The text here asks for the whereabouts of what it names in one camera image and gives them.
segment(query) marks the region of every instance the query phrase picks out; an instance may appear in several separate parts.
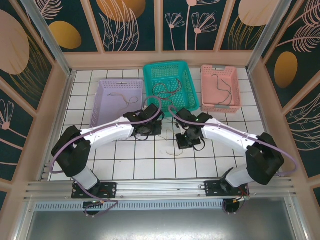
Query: yellow oval shape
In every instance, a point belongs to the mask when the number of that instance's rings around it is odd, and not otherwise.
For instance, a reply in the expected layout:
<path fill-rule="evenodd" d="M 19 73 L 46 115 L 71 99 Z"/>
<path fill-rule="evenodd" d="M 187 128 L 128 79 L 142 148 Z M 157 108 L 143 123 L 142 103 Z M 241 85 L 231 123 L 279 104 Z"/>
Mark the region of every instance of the yellow oval shape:
<path fill-rule="evenodd" d="M 288 87 L 296 77 L 298 70 L 297 57 L 289 51 L 283 52 L 277 59 L 274 68 L 275 83 L 282 89 Z"/>
<path fill-rule="evenodd" d="M 78 30 L 65 21 L 55 21 L 49 25 L 56 42 L 65 49 L 76 49 L 82 43 Z"/>
<path fill-rule="evenodd" d="M 21 74 L 30 56 L 28 35 L 21 24 L 0 10 L 0 69 L 12 75 Z"/>
<path fill-rule="evenodd" d="M 139 18 L 146 9 L 146 0 L 96 0 L 101 11 L 109 19 L 116 22 L 129 22 L 131 17 L 125 11 L 122 2 L 124 2 L 128 11 L 129 9 L 133 11 L 136 18 Z"/>
<path fill-rule="evenodd" d="M 239 18 L 248 26 L 264 26 L 269 22 L 278 2 L 279 0 L 241 0 Z"/>

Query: beige circle shape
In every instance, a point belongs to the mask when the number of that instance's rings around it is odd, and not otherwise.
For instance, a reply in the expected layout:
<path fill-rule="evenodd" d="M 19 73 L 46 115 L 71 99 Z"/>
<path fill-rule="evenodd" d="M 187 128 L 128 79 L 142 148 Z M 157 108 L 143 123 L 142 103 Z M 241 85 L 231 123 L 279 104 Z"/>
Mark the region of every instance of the beige circle shape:
<path fill-rule="evenodd" d="M 21 24 L 0 10 L 0 69 L 11 75 L 21 74 L 30 56 L 28 35 Z"/>
<path fill-rule="evenodd" d="M 289 51 L 283 52 L 277 59 L 274 68 L 275 83 L 282 89 L 288 87 L 298 71 L 297 57 Z"/>
<path fill-rule="evenodd" d="M 278 2 L 279 0 L 241 0 L 239 18 L 248 26 L 264 26 L 269 22 Z"/>
<path fill-rule="evenodd" d="M 76 49 L 82 43 L 78 30 L 66 21 L 55 21 L 49 25 L 56 42 L 65 49 Z"/>

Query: purple basket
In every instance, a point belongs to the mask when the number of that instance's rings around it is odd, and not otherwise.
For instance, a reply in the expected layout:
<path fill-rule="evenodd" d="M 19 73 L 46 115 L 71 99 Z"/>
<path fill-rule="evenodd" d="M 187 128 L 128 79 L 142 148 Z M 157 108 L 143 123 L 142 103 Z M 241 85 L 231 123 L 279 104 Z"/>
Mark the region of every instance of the purple basket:
<path fill-rule="evenodd" d="M 141 79 L 105 79 L 99 81 L 94 99 L 90 128 L 110 123 L 125 113 L 142 108 L 143 81 Z"/>

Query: vent grille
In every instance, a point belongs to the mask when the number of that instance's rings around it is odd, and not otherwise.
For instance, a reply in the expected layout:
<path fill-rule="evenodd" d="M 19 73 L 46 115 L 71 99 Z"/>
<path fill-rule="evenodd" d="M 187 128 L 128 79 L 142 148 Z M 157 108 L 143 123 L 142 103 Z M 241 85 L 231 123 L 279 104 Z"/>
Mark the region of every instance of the vent grille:
<path fill-rule="evenodd" d="M 105 210 L 111 207 L 112 202 L 104 203 Z M 62 212 L 62 211 L 83 211 L 84 202 L 38 202 L 35 205 L 36 212 Z M 221 199 L 204 200 L 158 200 L 158 201 L 121 201 L 112 211 L 132 210 L 184 210 L 184 209 L 220 209 Z M 97 208 L 89 208 L 88 211 L 96 211 Z"/>

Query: plastic basket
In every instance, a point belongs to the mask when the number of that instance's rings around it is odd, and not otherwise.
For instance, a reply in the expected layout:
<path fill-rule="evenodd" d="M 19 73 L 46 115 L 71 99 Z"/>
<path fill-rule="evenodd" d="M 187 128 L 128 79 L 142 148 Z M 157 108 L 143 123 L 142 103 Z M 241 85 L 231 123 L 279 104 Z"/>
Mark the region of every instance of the plastic basket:
<path fill-rule="evenodd" d="M 181 82 L 182 89 L 175 95 L 171 96 L 170 100 L 161 100 L 162 111 L 165 117 L 171 117 L 168 111 L 168 106 L 174 105 L 178 110 L 186 108 L 189 111 L 195 111 L 199 108 L 194 83 L 191 78 L 188 64 L 185 61 L 168 61 L 145 65 L 143 68 L 145 92 L 148 96 L 159 96 L 167 98 L 171 94 L 163 93 L 166 91 L 175 91 Z M 147 101 L 148 105 L 155 104 L 159 106 L 157 99 L 150 98 Z"/>
<path fill-rule="evenodd" d="M 217 88 L 218 78 L 215 75 L 231 86 L 232 101 L 230 103 L 221 103 L 227 99 L 229 93 Z M 219 82 L 219 88 L 227 90 L 229 87 L 223 81 Z M 203 65 L 201 68 L 201 89 L 201 110 L 204 112 L 235 114 L 241 108 L 239 80 L 235 67 L 226 66 L 224 70 L 215 70 L 212 65 Z"/>
<path fill-rule="evenodd" d="M 142 93 L 143 81 L 141 79 L 100 80 L 94 99 L 90 128 L 110 123 L 125 113 L 141 110 Z M 137 99 L 132 98 L 132 103 L 127 104 L 122 95 L 127 102 L 132 97 L 137 97 Z"/>

